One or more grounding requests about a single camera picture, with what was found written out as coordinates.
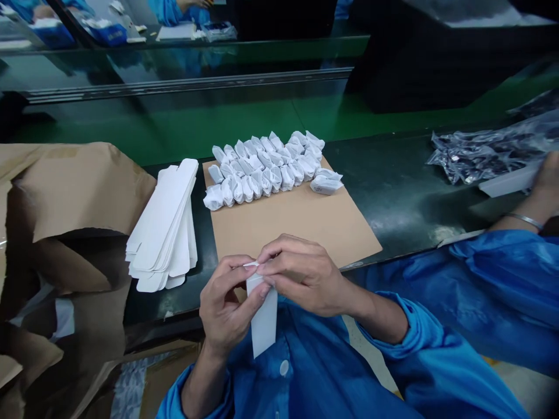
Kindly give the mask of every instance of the black item in plastic bag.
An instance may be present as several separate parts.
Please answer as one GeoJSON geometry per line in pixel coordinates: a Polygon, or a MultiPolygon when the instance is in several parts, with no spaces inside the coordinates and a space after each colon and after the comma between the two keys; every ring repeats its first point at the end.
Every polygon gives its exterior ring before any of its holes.
{"type": "Polygon", "coordinates": [[[442,166],[452,184],[492,179],[542,160],[558,147],[559,109],[500,130],[433,133],[431,141],[435,152],[427,164],[442,166]]]}

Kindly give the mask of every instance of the wrapped item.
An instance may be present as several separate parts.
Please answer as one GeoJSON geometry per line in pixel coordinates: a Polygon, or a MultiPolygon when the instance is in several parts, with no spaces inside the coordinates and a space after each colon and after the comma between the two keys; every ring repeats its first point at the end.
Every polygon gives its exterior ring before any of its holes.
{"type": "Polygon", "coordinates": [[[233,176],[226,176],[221,182],[221,195],[223,196],[223,203],[228,207],[232,207],[235,203],[233,199],[233,191],[231,190],[231,180],[233,176]]]}
{"type": "Polygon", "coordinates": [[[301,168],[303,169],[303,182],[312,180],[316,170],[314,163],[315,160],[304,155],[297,156],[296,160],[299,162],[301,168]]]}
{"type": "Polygon", "coordinates": [[[266,167],[269,167],[269,168],[274,167],[274,164],[272,163],[272,159],[270,158],[268,153],[265,152],[265,151],[259,151],[258,152],[258,160],[260,160],[260,162],[264,165],[265,168],[266,167]]]}
{"type": "Polygon", "coordinates": [[[266,151],[266,150],[264,149],[264,146],[263,146],[262,143],[260,142],[260,139],[259,139],[259,138],[255,137],[255,136],[252,136],[252,137],[250,138],[250,141],[252,141],[252,144],[254,144],[254,148],[256,149],[257,152],[258,152],[258,151],[266,151]]]}
{"type": "Polygon", "coordinates": [[[223,194],[221,193],[221,185],[216,184],[210,186],[206,191],[206,196],[204,197],[204,205],[210,211],[217,211],[223,207],[223,194]]]}
{"type": "Polygon", "coordinates": [[[250,161],[245,157],[239,157],[239,165],[247,175],[251,174],[252,172],[254,172],[254,170],[256,170],[252,166],[252,164],[250,164],[250,161]]]}
{"type": "Polygon", "coordinates": [[[279,152],[281,149],[283,149],[284,144],[281,142],[280,138],[276,134],[274,134],[273,131],[270,133],[270,136],[268,138],[270,139],[270,142],[274,146],[276,152],[279,152]]]}
{"type": "Polygon", "coordinates": [[[215,184],[220,184],[225,179],[224,176],[221,174],[221,170],[218,165],[211,165],[210,167],[208,167],[208,172],[210,173],[210,176],[215,184]]]}
{"type": "Polygon", "coordinates": [[[249,181],[254,182],[250,176],[245,176],[240,180],[243,185],[243,199],[246,203],[251,203],[254,199],[254,188],[249,184],[249,181]]]}
{"type": "Polygon", "coordinates": [[[254,171],[250,174],[250,178],[252,179],[252,183],[250,183],[250,187],[254,191],[254,199],[260,199],[262,196],[262,172],[260,170],[254,171]]]}
{"type": "Polygon", "coordinates": [[[316,193],[332,195],[343,185],[339,180],[328,179],[326,176],[316,176],[310,183],[310,188],[316,193]]]}
{"type": "Polygon", "coordinates": [[[231,160],[229,164],[234,171],[234,174],[239,177],[243,177],[246,173],[243,167],[240,165],[238,160],[231,160]]]}
{"type": "Polygon", "coordinates": [[[281,187],[282,191],[292,190],[295,184],[295,177],[289,166],[282,166],[279,168],[281,170],[281,187]]]}
{"type": "Polygon", "coordinates": [[[427,164],[442,166],[452,184],[492,179],[536,162],[559,144],[559,109],[499,130],[455,132],[431,141],[427,164]]]}
{"type": "Polygon", "coordinates": [[[326,145],[326,143],[324,142],[324,140],[320,140],[319,138],[317,138],[316,136],[312,135],[310,132],[307,131],[307,135],[306,138],[308,140],[308,142],[313,143],[320,151],[323,150],[324,146],[326,145]]]}
{"type": "Polygon", "coordinates": [[[225,152],[225,155],[229,158],[229,160],[237,160],[239,158],[233,147],[231,147],[229,144],[227,144],[223,148],[223,151],[225,152]]]}
{"type": "Polygon", "coordinates": [[[287,143],[285,145],[285,148],[291,154],[291,158],[295,158],[298,155],[303,154],[303,152],[305,151],[305,148],[302,145],[294,144],[294,143],[287,143]]]}
{"type": "Polygon", "coordinates": [[[299,186],[301,183],[303,183],[303,179],[305,178],[303,168],[297,160],[293,160],[291,163],[289,163],[288,167],[291,169],[293,178],[295,179],[293,186],[299,186]]]}
{"type": "Polygon", "coordinates": [[[266,152],[271,153],[275,151],[275,147],[272,145],[272,143],[267,137],[262,137],[260,139],[260,142],[262,143],[262,147],[264,147],[266,152]]]}
{"type": "Polygon", "coordinates": [[[324,176],[326,179],[330,180],[342,180],[343,175],[337,172],[331,171],[329,169],[320,168],[316,170],[315,176],[324,176]]]}
{"type": "Polygon", "coordinates": [[[291,134],[291,138],[293,137],[297,138],[303,147],[309,142],[307,137],[305,137],[301,131],[293,132],[293,134],[291,134]]]}
{"type": "Polygon", "coordinates": [[[264,170],[264,165],[262,164],[262,162],[260,161],[260,159],[256,154],[250,156],[249,162],[250,165],[254,167],[255,170],[261,170],[261,171],[264,170]]]}
{"type": "Polygon", "coordinates": [[[278,193],[281,186],[281,170],[279,167],[265,168],[263,175],[272,185],[272,193],[278,193]]]}
{"type": "Polygon", "coordinates": [[[223,174],[223,177],[235,175],[234,168],[232,168],[231,165],[228,163],[222,163],[220,166],[220,170],[221,173],[223,174]]]}
{"type": "Polygon", "coordinates": [[[283,166],[284,164],[288,163],[288,162],[284,162],[283,156],[278,152],[270,151],[268,155],[270,156],[272,163],[277,167],[283,166]]]}
{"type": "Polygon", "coordinates": [[[258,153],[258,150],[256,150],[256,147],[254,146],[252,140],[246,140],[244,145],[245,145],[246,156],[248,158],[258,153]]]}
{"type": "Polygon", "coordinates": [[[229,158],[225,155],[220,146],[214,145],[211,148],[211,153],[214,155],[215,159],[220,163],[220,165],[222,165],[223,163],[229,163],[229,158]]]}
{"type": "Polygon", "coordinates": [[[301,143],[301,140],[298,139],[297,137],[293,136],[289,139],[289,141],[287,142],[288,144],[295,144],[295,145],[300,145],[301,147],[305,147],[303,146],[303,144],[301,143]]]}
{"type": "Polygon", "coordinates": [[[243,196],[243,184],[241,183],[239,176],[235,175],[231,178],[231,191],[233,192],[233,199],[237,202],[237,204],[245,202],[243,196]]]}
{"type": "Polygon", "coordinates": [[[310,154],[319,162],[322,160],[322,151],[314,145],[313,143],[309,142],[305,148],[305,155],[310,154]]]}
{"type": "Polygon", "coordinates": [[[239,156],[239,158],[247,158],[248,157],[248,155],[246,153],[246,150],[245,150],[245,145],[243,144],[243,142],[241,140],[237,140],[237,143],[235,144],[235,152],[237,153],[237,156],[239,156]]]}

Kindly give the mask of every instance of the cardboard sheet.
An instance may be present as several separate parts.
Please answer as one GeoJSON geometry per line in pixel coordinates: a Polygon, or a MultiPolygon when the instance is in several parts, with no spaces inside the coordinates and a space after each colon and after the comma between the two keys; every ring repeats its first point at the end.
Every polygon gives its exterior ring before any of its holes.
{"type": "MultiPolygon", "coordinates": [[[[206,187],[214,184],[208,172],[212,164],[217,162],[203,164],[206,187]]],[[[331,169],[325,158],[322,167],[331,169]]],[[[247,254],[256,258],[265,244],[282,233],[320,243],[338,268],[383,249],[345,187],[327,196],[313,192],[309,184],[212,211],[218,257],[247,254]]]]}

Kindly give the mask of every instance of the cardboard box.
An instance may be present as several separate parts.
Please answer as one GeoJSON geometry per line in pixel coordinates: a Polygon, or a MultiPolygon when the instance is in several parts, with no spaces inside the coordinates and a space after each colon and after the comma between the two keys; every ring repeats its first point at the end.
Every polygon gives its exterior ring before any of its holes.
{"type": "MultiPolygon", "coordinates": [[[[118,405],[122,406],[124,404],[128,411],[139,408],[140,419],[153,419],[157,415],[159,406],[169,388],[189,365],[196,362],[200,350],[201,343],[176,340],[150,350],[127,355],[119,361],[105,363],[98,380],[92,384],[83,399],[83,403],[74,412],[72,419],[80,416],[84,419],[110,418],[115,392],[119,391],[119,376],[123,374],[123,371],[132,369],[127,367],[133,367],[135,371],[134,374],[129,373],[128,377],[140,376],[144,378],[141,405],[130,406],[130,403],[135,402],[136,398],[127,398],[126,395],[121,395],[118,405]],[[167,354],[168,356],[147,368],[142,367],[143,360],[160,354],[167,354]]],[[[126,382],[127,386],[133,386],[133,382],[128,377],[123,381],[126,382]]]]}
{"type": "Polygon", "coordinates": [[[69,417],[122,357],[124,235],[154,188],[111,144],[0,144],[0,417],[69,417]],[[41,310],[8,324],[41,281],[54,287],[41,310]],[[56,344],[55,298],[71,301],[75,326],[56,344]]]}

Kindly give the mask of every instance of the blue sleeve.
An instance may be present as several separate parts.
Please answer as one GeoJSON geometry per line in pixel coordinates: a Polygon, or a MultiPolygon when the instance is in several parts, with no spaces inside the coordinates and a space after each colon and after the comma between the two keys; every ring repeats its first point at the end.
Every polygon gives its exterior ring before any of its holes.
{"type": "MultiPolygon", "coordinates": [[[[165,398],[161,402],[156,419],[183,419],[185,414],[182,411],[181,393],[185,386],[186,379],[194,369],[194,364],[184,370],[184,372],[176,379],[173,386],[169,389],[165,398]]],[[[229,370],[225,372],[225,383],[223,388],[223,396],[221,404],[215,410],[206,416],[206,419],[225,419],[230,417],[233,410],[233,391],[231,389],[231,376],[229,370]]]]}
{"type": "Polygon", "coordinates": [[[176,0],[149,0],[149,5],[162,25],[176,26],[183,18],[183,13],[176,0]]]}
{"type": "Polygon", "coordinates": [[[399,345],[365,338],[378,348],[404,400],[426,418],[528,418],[515,396],[466,340],[438,322],[423,306],[394,293],[409,330],[399,345]]]}

